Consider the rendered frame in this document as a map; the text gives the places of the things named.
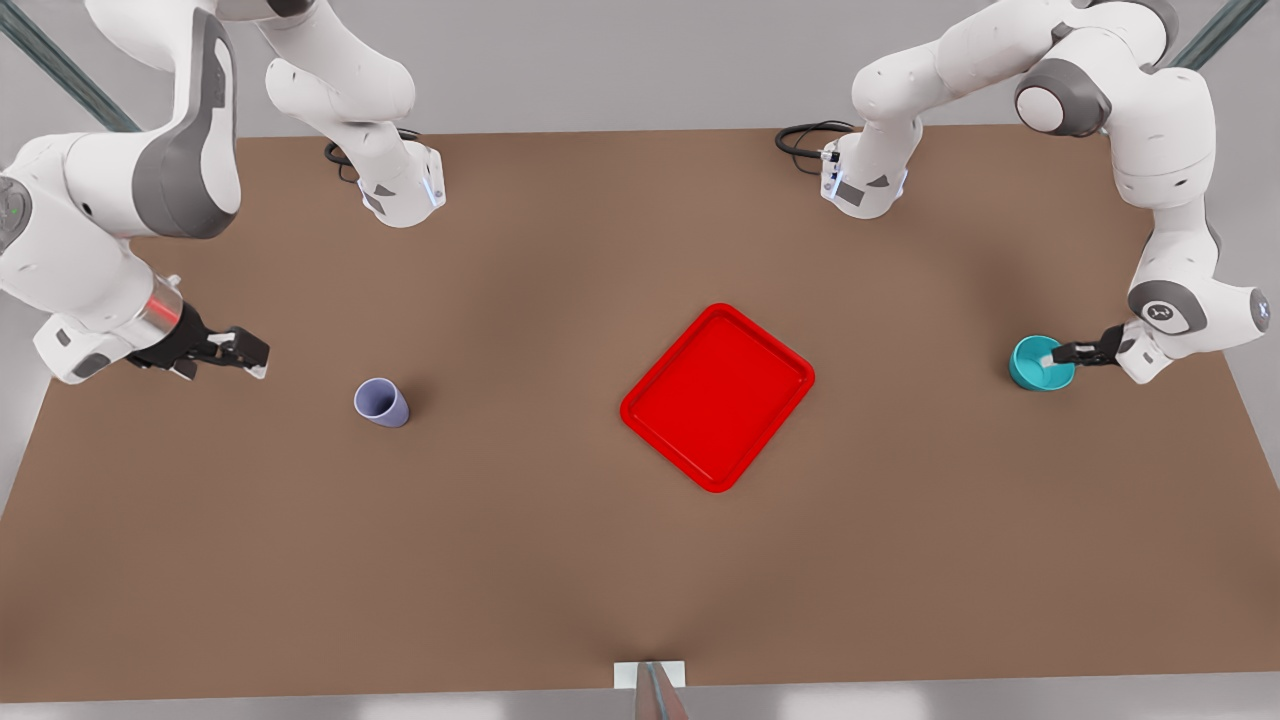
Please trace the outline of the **lavender cup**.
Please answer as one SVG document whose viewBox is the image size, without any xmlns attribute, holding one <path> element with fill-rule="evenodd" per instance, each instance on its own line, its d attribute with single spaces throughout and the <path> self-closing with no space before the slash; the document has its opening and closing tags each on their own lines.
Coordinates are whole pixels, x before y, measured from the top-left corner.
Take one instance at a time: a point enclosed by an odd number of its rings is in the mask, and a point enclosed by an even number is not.
<svg viewBox="0 0 1280 720">
<path fill-rule="evenodd" d="M 387 378 L 370 378 L 355 391 L 356 413 L 380 427 L 399 428 L 410 419 L 410 406 L 401 389 Z"/>
</svg>

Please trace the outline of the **red rectangular tray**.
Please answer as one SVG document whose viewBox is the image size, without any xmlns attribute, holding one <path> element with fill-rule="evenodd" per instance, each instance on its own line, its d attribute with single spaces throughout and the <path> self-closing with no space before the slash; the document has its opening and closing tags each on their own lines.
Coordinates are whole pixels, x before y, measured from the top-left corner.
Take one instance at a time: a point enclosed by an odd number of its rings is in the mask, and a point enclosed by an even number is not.
<svg viewBox="0 0 1280 720">
<path fill-rule="evenodd" d="M 620 405 L 622 423 L 708 493 L 754 462 L 817 379 L 813 365 L 728 304 L 713 304 Z"/>
</svg>

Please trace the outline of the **teal bowl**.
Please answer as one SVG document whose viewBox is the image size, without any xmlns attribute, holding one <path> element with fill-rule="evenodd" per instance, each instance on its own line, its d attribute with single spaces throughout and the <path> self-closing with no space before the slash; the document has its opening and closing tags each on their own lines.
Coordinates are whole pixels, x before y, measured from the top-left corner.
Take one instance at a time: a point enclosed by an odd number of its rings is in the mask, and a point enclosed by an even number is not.
<svg viewBox="0 0 1280 720">
<path fill-rule="evenodd" d="M 1024 389 L 1052 392 L 1068 387 L 1075 377 L 1075 365 L 1059 364 L 1043 368 L 1041 357 L 1060 346 L 1055 338 L 1030 334 L 1021 338 L 1012 348 L 1007 364 L 1012 380 Z"/>
</svg>

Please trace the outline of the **silver frame post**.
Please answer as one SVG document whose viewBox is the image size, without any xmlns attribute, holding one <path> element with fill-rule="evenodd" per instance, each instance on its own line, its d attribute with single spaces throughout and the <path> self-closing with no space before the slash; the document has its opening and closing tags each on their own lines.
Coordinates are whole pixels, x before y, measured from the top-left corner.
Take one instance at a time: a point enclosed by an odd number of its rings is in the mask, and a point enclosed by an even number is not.
<svg viewBox="0 0 1280 720">
<path fill-rule="evenodd" d="M 141 132 L 137 123 L 14 0 L 0 0 L 0 33 L 105 129 Z"/>
<path fill-rule="evenodd" d="M 1228 0 L 1167 64 L 1201 70 L 1271 0 Z"/>
<path fill-rule="evenodd" d="M 686 684 L 682 660 L 614 662 L 616 689 L 634 692 L 634 720 L 690 720 L 678 696 Z"/>
</svg>

